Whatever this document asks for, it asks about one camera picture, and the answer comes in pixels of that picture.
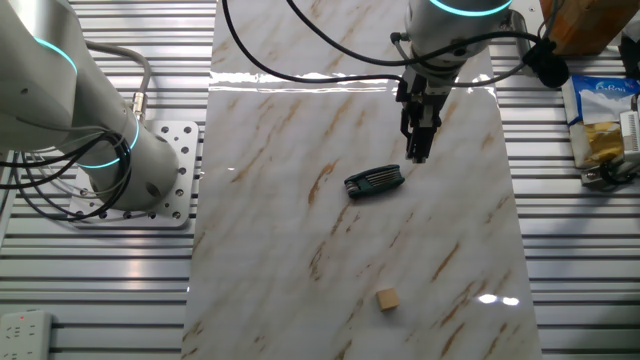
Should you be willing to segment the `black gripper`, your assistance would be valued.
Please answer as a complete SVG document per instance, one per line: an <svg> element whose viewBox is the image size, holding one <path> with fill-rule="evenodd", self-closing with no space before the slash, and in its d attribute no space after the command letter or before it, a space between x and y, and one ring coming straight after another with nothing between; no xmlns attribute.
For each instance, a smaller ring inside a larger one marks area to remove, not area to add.
<svg viewBox="0 0 640 360"><path fill-rule="evenodd" d="M406 133L406 158L425 163L434 137L442 124L440 112L451 92L428 80L413 67L406 67L397 90L397 102L402 104L401 132Z"/></svg>

